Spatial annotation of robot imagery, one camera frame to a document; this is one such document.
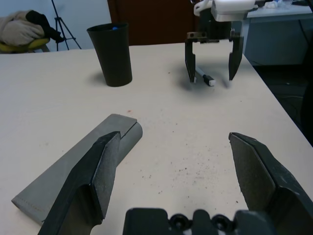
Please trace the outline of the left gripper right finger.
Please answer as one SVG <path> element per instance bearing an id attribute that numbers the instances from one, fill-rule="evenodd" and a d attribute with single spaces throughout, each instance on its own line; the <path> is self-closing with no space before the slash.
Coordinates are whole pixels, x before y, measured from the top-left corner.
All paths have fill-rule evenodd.
<path id="1" fill-rule="evenodd" d="M 313 202 L 291 172 L 256 139 L 235 132 L 228 138 L 248 209 L 265 212 L 279 235 L 311 235 Z"/>

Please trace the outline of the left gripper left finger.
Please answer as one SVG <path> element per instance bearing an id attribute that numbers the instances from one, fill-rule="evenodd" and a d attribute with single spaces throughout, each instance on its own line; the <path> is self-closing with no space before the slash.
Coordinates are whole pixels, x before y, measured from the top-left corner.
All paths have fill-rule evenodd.
<path id="1" fill-rule="evenodd" d="M 118 166 L 120 132 L 100 137 L 63 184 L 39 234 L 89 235 L 108 210 Z"/>

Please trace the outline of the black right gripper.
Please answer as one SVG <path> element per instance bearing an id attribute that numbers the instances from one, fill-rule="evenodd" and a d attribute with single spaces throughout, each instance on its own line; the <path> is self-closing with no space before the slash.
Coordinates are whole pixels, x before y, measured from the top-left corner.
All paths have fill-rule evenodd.
<path id="1" fill-rule="evenodd" d="M 185 41 L 185 65 L 191 83 L 195 82 L 196 72 L 193 43 L 218 43 L 220 40 L 229 40 L 233 43 L 228 60 L 229 80 L 232 81 L 242 60 L 244 38 L 235 36 L 234 30 L 231 28 L 231 22 L 218 22 L 214 19 L 210 9 L 202 10 L 197 31 L 188 32 Z"/>

